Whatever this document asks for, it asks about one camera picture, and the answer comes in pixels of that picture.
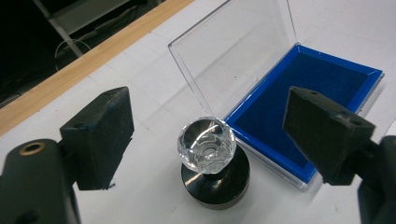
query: transparent case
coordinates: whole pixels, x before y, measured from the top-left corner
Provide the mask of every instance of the transparent case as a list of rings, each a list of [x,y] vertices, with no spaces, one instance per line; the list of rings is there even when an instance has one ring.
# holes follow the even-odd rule
[[[247,153],[302,191],[316,169],[282,131],[289,87],[359,112],[383,76],[298,43],[286,0],[227,1],[169,49],[205,112],[226,120]]]

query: white surface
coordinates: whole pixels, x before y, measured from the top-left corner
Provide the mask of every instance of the white surface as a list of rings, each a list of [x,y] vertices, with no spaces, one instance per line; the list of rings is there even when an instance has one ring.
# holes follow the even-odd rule
[[[177,135],[203,115],[167,44],[223,0],[196,0],[70,91],[0,138],[0,166],[17,145],[60,140],[59,128],[103,91],[128,86],[135,133],[107,191],[77,190],[83,223],[359,223],[356,189],[323,185],[301,193],[250,160],[245,198],[224,211],[199,205],[180,179]],[[335,56],[382,69],[383,90],[367,119],[378,141],[396,117],[396,3],[391,0],[290,1],[297,36]]]

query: glass crystal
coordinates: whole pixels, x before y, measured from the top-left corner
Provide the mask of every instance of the glass crystal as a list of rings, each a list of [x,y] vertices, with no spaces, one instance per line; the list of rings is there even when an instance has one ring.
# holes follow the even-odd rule
[[[217,174],[233,158],[236,142],[223,120],[202,117],[181,130],[177,150],[184,165],[201,174]]]

